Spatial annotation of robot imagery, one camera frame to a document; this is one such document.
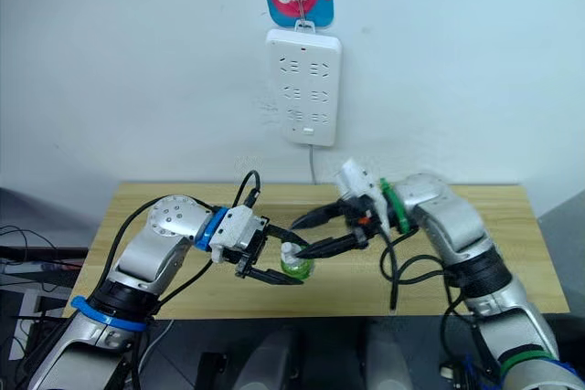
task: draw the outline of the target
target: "electrical outlet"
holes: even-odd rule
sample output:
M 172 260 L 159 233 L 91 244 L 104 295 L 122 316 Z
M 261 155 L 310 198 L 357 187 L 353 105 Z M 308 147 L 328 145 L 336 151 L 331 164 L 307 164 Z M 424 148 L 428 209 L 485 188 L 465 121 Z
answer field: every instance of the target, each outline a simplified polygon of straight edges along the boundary
M 341 42 L 335 37 L 272 29 L 266 44 L 271 93 L 278 102 L 284 137 L 291 142 L 333 145 Z

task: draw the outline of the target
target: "green ring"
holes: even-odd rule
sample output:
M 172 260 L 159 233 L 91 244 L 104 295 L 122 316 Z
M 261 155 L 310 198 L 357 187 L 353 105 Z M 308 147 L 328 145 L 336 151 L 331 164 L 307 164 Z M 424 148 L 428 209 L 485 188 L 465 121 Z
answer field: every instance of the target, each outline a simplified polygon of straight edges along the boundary
M 503 378 L 505 374 L 507 374 L 512 367 L 516 364 L 523 363 L 527 360 L 535 360 L 535 359 L 548 359 L 554 360 L 554 357 L 546 352 L 546 351 L 526 351 L 517 353 L 516 355 L 511 356 L 507 360 L 502 363 L 500 367 L 500 376 Z
M 384 194 L 388 198 L 388 200 L 390 200 L 392 207 L 394 207 L 394 210 L 396 211 L 396 216 L 399 219 L 400 234 L 404 235 L 405 233 L 409 233 L 410 222 L 409 219 L 406 218 L 406 211 L 404 210 L 404 206 L 402 205 L 398 196 L 392 189 L 392 186 L 390 186 L 390 184 L 386 181 L 385 178 L 380 178 L 380 188 L 382 189 L 382 194 Z

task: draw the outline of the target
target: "wooden table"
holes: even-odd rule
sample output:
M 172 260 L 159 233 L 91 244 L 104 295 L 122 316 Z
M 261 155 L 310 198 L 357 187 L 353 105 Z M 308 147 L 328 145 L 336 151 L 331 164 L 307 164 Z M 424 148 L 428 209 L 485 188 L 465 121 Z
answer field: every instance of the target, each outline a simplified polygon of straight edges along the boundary
M 103 267 L 112 240 L 123 220 L 142 203 L 160 195 L 192 195 L 213 205 L 230 206 L 236 192 L 232 184 L 121 184 L 101 223 L 90 253 L 73 290 L 73 296 L 90 294 Z M 454 191 L 468 199 L 484 218 L 507 266 L 526 286 L 531 299 L 543 312 L 568 312 L 555 269 L 548 255 L 527 196 L 519 186 L 455 186 Z M 254 206 L 257 214 L 273 224 L 287 227 L 308 210 L 336 200 L 332 185 L 266 184 Z M 118 255 L 129 238 L 144 226 L 145 214 L 129 227 Z M 328 225 L 302 231 L 309 242 L 346 233 L 336 219 Z M 373 239 L 366 250 L 353 250 L 335 258 L 317 260 L 314 274 L 302 286 L 271 286 L 255 279 L 234 276 L 234 266 L 213 266 L 195 285 L 170 301 L 158 314 L 162 319 L 240 319 L 268 317 L 379 316 L 388 315 L 390 286 L 378 271 L 383 248 Z M 399 260 L 421 253 L 433 254 L 423 233 L 401 243 Z M 280 269 L 280 242 L 269 239 L 260 268 Z M 209 254 L 193 248 L 168 291 L 183 283 L 208 260 Z M 436 265 L 422 261 L 408 274 L 417 276 Z M 440 278 L 399 291 L 400 315 L 430 315 L 445 311 L 446 299 Z M 65 315 L 70 315 L 67 308 Z

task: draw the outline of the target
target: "blue ring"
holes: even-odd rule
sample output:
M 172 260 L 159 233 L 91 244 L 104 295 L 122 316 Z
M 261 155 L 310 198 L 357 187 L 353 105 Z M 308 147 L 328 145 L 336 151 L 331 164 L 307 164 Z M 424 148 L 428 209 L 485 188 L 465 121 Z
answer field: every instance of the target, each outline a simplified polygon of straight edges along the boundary
M 126 331 L 132 332 L 143 332 L 146 330 L 146 323 L 116 319 L 115 317 L 94 310 L 82 296 L 74 297 L 71 301 L 71 306 L 80 310 L 80 312 L 86 317 L 99 321 L 100 323 L 108 324 L 114 328 L 125 329 Z
M 211 218 L 211 221 L 209 221 L 209 224 L 207 224 L 207 227 L 205 227 L 205 231 L 203 232 L 201 238 L 198 239 L 194 244 L 195 248 L 203 251 L 207 251 L 209 249 L 209 242 L 211 241 L 213 234 L 216 233 L 216 229 L 218 228 L 219 223 L 221 223 L 221 220 L 227 212 L 228 209 L 226 207 L 219 208 L 217 213 L 213 215 L 213 218 Z

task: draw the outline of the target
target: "white power strip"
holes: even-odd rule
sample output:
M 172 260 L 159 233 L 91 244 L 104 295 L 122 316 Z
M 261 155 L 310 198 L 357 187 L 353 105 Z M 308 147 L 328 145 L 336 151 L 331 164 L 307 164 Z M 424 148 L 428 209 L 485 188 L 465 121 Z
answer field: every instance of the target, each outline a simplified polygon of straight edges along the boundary
M 278 102 L 284 137 L 291 142 L 333 145 L 341 42 L 335 37 L 272 29 L 266 44 L 271 93 Z

